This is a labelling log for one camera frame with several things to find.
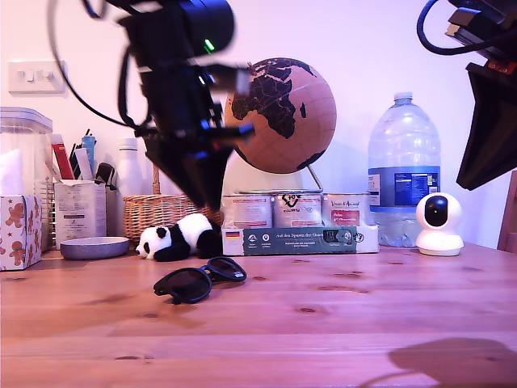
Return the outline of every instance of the globe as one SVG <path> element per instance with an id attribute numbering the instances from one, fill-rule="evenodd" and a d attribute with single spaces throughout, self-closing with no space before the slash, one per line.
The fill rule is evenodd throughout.
<path id="1" fill-rule="evenodd" d="M 236 151 L 251 166 L 290 174 L 318 160 L 336 127 L 334 96 L 311 66 L 290 58 L 273 58 L 251 66 L 248 95 L 229 95 L 226 126 L 251 121 L 255 134 Z"/>

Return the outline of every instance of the wicker basket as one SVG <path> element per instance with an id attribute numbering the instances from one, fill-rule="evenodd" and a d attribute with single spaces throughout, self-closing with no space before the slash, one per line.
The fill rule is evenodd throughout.
<path id="1" fill-rule="evenodd" d="M 222 213 L 197 208 L 184 194 L 161 195 L 158 168 L 153 166 L 153 195 L 124 197 L 124 235 L 138 243 L 141 233 L 150 226 L 172 226 L 188 214 L 202 213 L 222 224 Z"/>

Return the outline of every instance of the tissue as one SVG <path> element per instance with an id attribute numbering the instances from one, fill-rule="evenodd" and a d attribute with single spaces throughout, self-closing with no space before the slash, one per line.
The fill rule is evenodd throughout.
<path id="1" fill-rule="evenodd" d="M 22 153 L 12 150 L 0 155 L 0 196 L 23 195 Z"/>

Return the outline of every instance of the sunglasses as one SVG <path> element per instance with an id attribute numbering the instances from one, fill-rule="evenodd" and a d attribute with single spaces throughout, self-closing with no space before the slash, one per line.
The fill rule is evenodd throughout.
<path id="1" fill-rule="evenodd" d="M 245 279 L 246 271 L 232 259 L 214 257 L 201 268 L 181 268 L 164 276 L 154 285 L 154 293 L 158 296 L 171 295 L 175 305 L 193 304 L 210 294 L 212 283 Z"/>

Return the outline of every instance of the gingerbread man pattern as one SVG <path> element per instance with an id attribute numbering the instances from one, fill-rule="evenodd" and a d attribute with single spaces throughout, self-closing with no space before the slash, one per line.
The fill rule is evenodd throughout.
<path id="1" fill-rule="evenodd" d="M 33 257 L 34 257 L 34 249 L 33 249 L 33 246 L 31 245 L 29 247 L 29 261 L 27 262 L 27 266 L 31 265 Z"/>
<path id="2" fill-rule="evenodd" d="M 31 210 L 31 215 L 29 216 L 29 234 L 32 233 L 33 225 L 34 225 L 34 212 Z"/>
<path id="3" fill-rule="evenodd" d="M 9 254 L 9 257 L 15 258 L 15 265 L 18 266 L 22 262 L 25 262 L 25 250 L 20 241 L 13 242 L 13 251 Z"/>
<path id="4" fill-rule="evenodd" d="M 9 208 L 10 217 L 6 221 L 7 226 L 11 226 L 15 224 L 16 228 L 22 227 L 22 219 L 25 217 L 25 213 L 23 212 L 23 205 L 16 204 L 14 208 Z"/>
<path id="5" fill-rule="evenodd" d="M 34 232 L 34 245 L 36 248 L 36 252 L 40 250 L 40 233 L 38 232 L 38 229 Z"/>
<path id="6" fill-rule="evenodd" d="M 36 212 L 36 218 L 40 217 L 40 206 L 38 205 L 38 199 L 34 197 L 34 211 Z"/>

